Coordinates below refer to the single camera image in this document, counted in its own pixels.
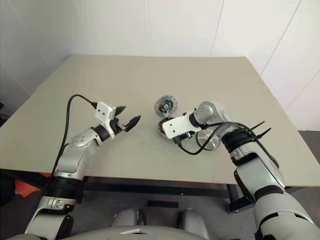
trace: white wall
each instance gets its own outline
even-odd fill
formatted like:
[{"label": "white wall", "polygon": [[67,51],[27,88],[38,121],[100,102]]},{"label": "white wall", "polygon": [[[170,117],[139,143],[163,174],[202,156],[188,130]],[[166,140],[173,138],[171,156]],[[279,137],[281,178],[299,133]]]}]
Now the white wall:
[{"label": "white wall", "polygon": [[246,56],[300,130],[320,130],[319,0],[0,0],[8,115],[72,53]]}]

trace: circular metal part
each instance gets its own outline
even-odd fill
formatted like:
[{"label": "circular metal part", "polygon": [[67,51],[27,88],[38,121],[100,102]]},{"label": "circular metal part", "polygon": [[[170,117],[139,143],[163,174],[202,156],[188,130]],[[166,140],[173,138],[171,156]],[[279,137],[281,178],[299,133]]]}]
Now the circular metal part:
[{"label": "circular metal part", "polygon": [[[201,147],[203,144],[205,144],[205,142],[207,141],[207,139],[212,133],[213,133],[213,130],[211,128],[207,128],[205,130],[201,130],[197,132],[196,142],[198,143],[198,145]],[[204,149],[208,151],[215,150],[217,147],[219,147],[219,145],[220,145],[220,139],[217,135],[214,135]]]},{"label": "circular metal part", "polygon": [[178,107],[177,100],[171,95],[165,95],[156,101],[154,111],[159,117],[169,117]]},{"label": "circular metal part", "polygon": [[165,133],[163,127],[162,127],[162,124],[167,122],[167,121],[169,121],[169,120],[171,120],[171,119],[173,119],[173,117],[164,118],[158,123],[158,132],[162,137],[164,137],[166,139],[168,139],[168,138],[167,138],[166,133]]}]

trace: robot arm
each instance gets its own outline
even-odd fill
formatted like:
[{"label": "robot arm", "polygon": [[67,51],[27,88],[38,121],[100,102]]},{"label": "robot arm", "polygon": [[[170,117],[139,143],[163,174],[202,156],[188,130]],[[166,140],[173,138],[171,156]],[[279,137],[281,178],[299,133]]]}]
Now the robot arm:
[{"label": "robot arm", "polygon": [[243,195],[255,202],[256,240],[320,239],[320,229],[285,192],[277,161],[258,140],[264,133],[256,136],[243,124],[232,122],[218,102],[203,102],[194,112],[166,121],[162,127],[179,147],[185,134],[212,128],[210,137],[219,137],[236,165],[234,177]]},{"label": "robot arm", "polygon": [[140,120],[136,116],[127,125],[116,118],[124,106],[113,107],[103,102],[96,105],[97,127],[91,127],[71,138],[60,156],[54,174],[45,189],[25,234],[32,234],[47,240],[58,240],[70,235],[73,218],[69,213],[76,204],[90,157],[107,139],[114,139],[121,131],[128,132]]}]

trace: beige table top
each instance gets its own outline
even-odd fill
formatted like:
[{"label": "beige table top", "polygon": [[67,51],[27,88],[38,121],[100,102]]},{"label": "beige table top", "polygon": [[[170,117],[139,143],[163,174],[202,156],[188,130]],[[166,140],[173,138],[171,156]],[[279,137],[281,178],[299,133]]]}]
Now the beige table top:
[{"label": "beige table top", "polygon": [[[154,104],[178,101],[175,117],[203,101],[219,101],[248,126],[271,127],[261,142],[278,160],[288,186],[320,186],[320,165],[276,99],[245,57],[132,57],[73,55],[0,128],[0,168],[51,172],[64,134],[72,94],[127,108],[122,123],[138,125],[108,140],[92,157],[88,176],[235,184],[235,166],[224,146],[197,156],[159,136]],[[95,110],[81,99],[71,105],[68,140],[96,126]],[[183,143],[198,148],[195,139]]]}]

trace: gray floor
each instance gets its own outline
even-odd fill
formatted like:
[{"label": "gray floor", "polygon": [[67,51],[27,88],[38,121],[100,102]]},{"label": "gray floor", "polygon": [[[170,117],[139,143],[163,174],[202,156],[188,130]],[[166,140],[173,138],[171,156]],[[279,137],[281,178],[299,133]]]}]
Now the gray floor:
[{"label": "gray floor", "polygon": [[[313,154],[320,161],[320,132],[301,132]],[[119,183],[125,179],[110,179]],[[175,182],[184,187],[224,188],[222,185]],[[6,239],[24,230],[38,192],[26,198],[16,196],[0,211],[0,238]],[[314,222],[320,226],[320,187],[306,187],[292,194],[307,210]],[[147,200],[179,202],[179,208],[149,207]],[[115,213],[130,206],[138,206],[146,213],[148,225],[176,226],[177,214],[185,208],[197,211],[205,220],[209,233],[219,239],[240,238],[253,240],[256,226],[253,209],[240,213],[227,213],[227,199],[203,196],[180,196],[145,193],[85,192],[85,200],[72,212],[75,219],[72,234],[104,228],[110,225]]]}]

